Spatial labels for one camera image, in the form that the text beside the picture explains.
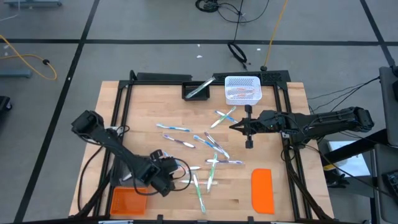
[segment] wooden tabletop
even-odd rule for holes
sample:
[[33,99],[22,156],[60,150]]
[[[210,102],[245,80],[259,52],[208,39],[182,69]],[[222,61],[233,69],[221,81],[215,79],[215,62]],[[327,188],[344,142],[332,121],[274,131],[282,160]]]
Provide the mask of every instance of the wooden tabletop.
[[[109,126],[118,82],[103,82],[96,106],[99,113]],[[288,83],[290,103],[294,113],[309,114],[307,98],[303,83]],[[283,93],[280,92],[284,105]],[[206,206],[206,214],[202,214],[194,185],[182,192],[171,192],[168,196],[150,196],[147,199],[146,213],[136,217],[114,217],[133,219],[156,219],[163,214],[165,220],[247,220],[253,216],[255,221],[293,221],[292,203],[285,163],[280,158],[282,142],[279,133],[256,134],[253,136],[254,148],[246,149],[246,137],[240,132],[229,129],[232,123],[224,120],[216,128],[210,129],[219,116],[214,110],[228,112],[232,106],[225,103],[224,86],[210,86],[210,98],[207,101],[186,102],[181,99],[180,85],[134,85],[132,88],[127,125],[131,130],[125,134],[123,144],[135,154],[149,155],[156,149],[163,149],[174,157],[185,160],[190,166],[201,166],[198,171],[200,180],[207,180],[210,165],[205,159],[213,158],[214,150],[193,139],[197,134],[205,139],[204,131],[208,131],[231,156],[231,160],[242,160],[244,165],[216,166],[214,180],[218,185],[206,193],[205,186],[201,186],[202,197]],[[253,118],[257,118],[262,110],[276,110],[275,97],[272,87],[262,86],[262,99],[253,106]],[[237,106],[231,114],[236,120],[246,117],[243,106]],[[168,129],[157,128],[157,123],[169,126],[190,128],[193,132],[183,133]],[[176,142],[164,139],[162,134],[169,134],[197,148],[190,149]],[[81,167],[97,150],[97,146],[87,145]],[[307,189],[318,202],[326,214],[333,217],[328,189],[323,175],[319,154],[311,149],[302,149],[302,164],[305,173]],[[98,186],[104,151],[98,154],[88,166],[83,186],[82,203],[86,203]],[[251,204],[251,173],[254,169],[270,169],[272,172],[272,187],[274,192],[275,214],[256,213]],[[73,197],[70,214],[77,213],[77,187]],[[176,183],[177,188],[183,184]],[[296,188],[301,217],[305,217],[302,205],[302,195]],[[108,197],[105,190],[101,204],[101,213]]]

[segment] gray floor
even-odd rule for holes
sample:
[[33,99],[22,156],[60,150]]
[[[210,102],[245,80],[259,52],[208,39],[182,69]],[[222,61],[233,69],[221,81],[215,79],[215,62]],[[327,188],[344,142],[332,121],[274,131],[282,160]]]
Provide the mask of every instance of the gray floor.
[[[195,9],[194,0],[101,0],[89,39],[232,39],[235,25],[217,14]],[[235,6],[238,0],[227,1]],[[380,31],[387,41],[398,41],[393,0],[367,0]],[[20,39],[79,39],[93,0],[64,1],[61,8],[23,9],[19,17],[0,22],[0,34]],[[245,1],[247,19],[258,15],[265,1]],[[241,26],[237,39],[267,40],[283,5],[271,0],[269,8],[258,21]],[[0,17],[13,15],[0,0]],[[223,11],[234,19],[229,11]],[[277,40],[353,40],[377,41],[368,19],[357,0],[289,1]],[[0,47],[0,55],[11,50]],[[47,81],[34,75],[31,79],[0,79],[0,95],[12,98],[14,109],[0,128],[0,223],[12,222],[45,133],[57,104],[77,44],[14,44],[20,53],[48,58],[58,72],[58,80]],[[266,45],[240,45],[255,71],[264,63]],[[398,58],[398,47],[389,47]],[[29,59],[40,71],[52,74],[38,60]],[[289,70],[292,81],[304,82],[308,97],[339,90],[366,82],[378,76],[378,68],[387,61],[380,47],[293,46],[272,47],[270,70]],[[25,68],[19,60],[0,60],[1,68]],[[92,110],[103,80],[120,80],[129,71],[192,74],[194,80],[204,80],[215,72],[243,71],[226,45],[156,44],[117,45],[86,44],[40,173],[25,221],[63,218],[68,215],[77,175],[83,157],[84,144],[70,131],[70,123],[83,110]],[[313,108],[333,99],[332,96],[310,101]],[[333,105],[320,108],[328,111]],[[384,113],[378,82],[359,90],[339,108],[360,106],[371,112],[382,129]],[[334,134],[327,139],[346,140]],[[368,198],[331,190],[336,218],[361,222],[370,217]]]

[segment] orange tray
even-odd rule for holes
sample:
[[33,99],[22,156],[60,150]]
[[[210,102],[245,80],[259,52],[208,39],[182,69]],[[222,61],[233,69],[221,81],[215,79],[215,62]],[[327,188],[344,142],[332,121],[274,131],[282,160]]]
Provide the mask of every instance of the orange tray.
[[251,203],[257,213],[274,214],[270,169],[255,169],[251,174]]
[[[142,193],[148,193],[145,187],[138,187]],[[134,187],[115,187],[113,190],[111,215],[144,215],[147,196],[139,195]]]

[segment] white basket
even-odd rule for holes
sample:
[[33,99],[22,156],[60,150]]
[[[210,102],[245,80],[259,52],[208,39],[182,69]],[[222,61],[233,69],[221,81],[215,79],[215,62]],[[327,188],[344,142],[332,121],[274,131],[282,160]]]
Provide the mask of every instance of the white basket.
[[258,77],[229,76],[225,78],[227,105],[255,105],[261,97],[261,84]]

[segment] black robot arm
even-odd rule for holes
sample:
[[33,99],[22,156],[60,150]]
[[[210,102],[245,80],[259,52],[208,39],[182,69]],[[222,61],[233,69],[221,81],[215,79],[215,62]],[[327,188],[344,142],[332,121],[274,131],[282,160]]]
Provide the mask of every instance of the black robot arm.
[[278,113],[267,110],[258,119],[252,119],[252,107],[245,106],[248,114],[239,123],[229,128],[242,132],[248,137],[246,148],[252,148],[251,136],[257,133],[283,132],[290,136],[293,146],[302,147],[311,139],[340,131],[368,132],[374,123],[368,110],[350,107],[334,112],[304,115],[302,113]]
[[94,111],[85,111],[73,123],[72,131],[85,141],[91,140],[109,149],[128,167],[133,177],[146,186],[153,186],[162,196],[175,189],[172,172],[178,166],[174,158],[162,157],[160,149],[149,157],[133,154],[117,138],[113,129],[104,129],[103,118]]

